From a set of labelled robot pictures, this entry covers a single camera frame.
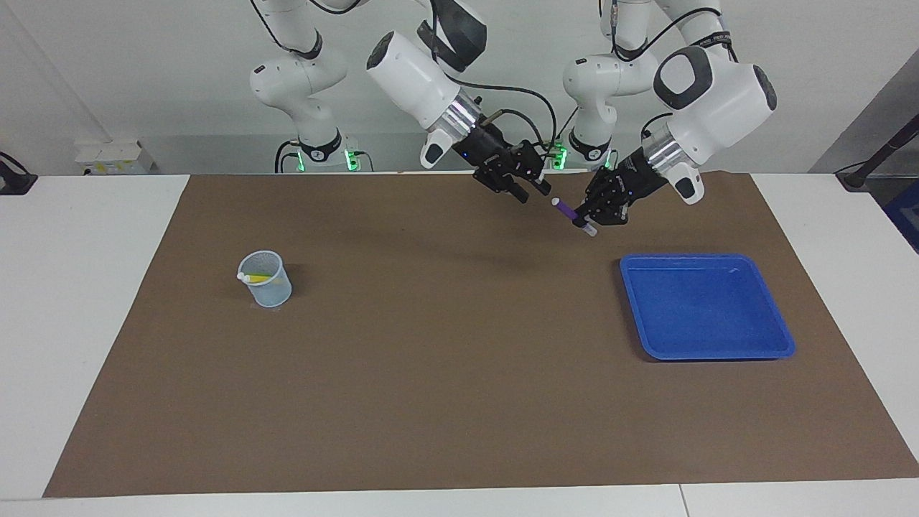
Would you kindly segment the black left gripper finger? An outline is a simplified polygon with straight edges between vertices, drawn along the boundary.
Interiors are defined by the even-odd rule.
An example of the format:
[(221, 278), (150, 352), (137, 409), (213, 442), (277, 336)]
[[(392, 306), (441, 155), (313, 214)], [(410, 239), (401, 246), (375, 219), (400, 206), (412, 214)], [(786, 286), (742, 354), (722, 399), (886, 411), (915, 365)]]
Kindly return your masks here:
[(627, 225), (629, 222), (628, 204), (590, 205), (582, 204), (575, 211), (574, 225), (583, 228), (587, 225), (612, 226)]
[(614, 172), (597, 172), (585, 189), (585, 212), (603, 209), (608, 204), (608, 198), (615, 196), (620, 190), (618, 176)]

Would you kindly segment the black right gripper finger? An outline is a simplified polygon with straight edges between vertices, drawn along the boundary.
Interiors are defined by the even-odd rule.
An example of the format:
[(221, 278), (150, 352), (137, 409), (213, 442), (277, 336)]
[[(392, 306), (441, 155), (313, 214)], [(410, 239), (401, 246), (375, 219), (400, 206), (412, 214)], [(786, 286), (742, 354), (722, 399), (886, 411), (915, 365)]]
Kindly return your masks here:
[(516, 183), (509, 174), (493, 174), (492, 172), (479, 172), (478, 181), (494, 193), (512, 195), (519, 203), (528, 202), (529, 194)]
[(551, 193), (551, 183), (544, 179), (543, 167), (545, 159), (542, 157), (534, 144), (529, 140), (523, 140), (516, 145), (516, 177), (528, 181), (543, 196)]

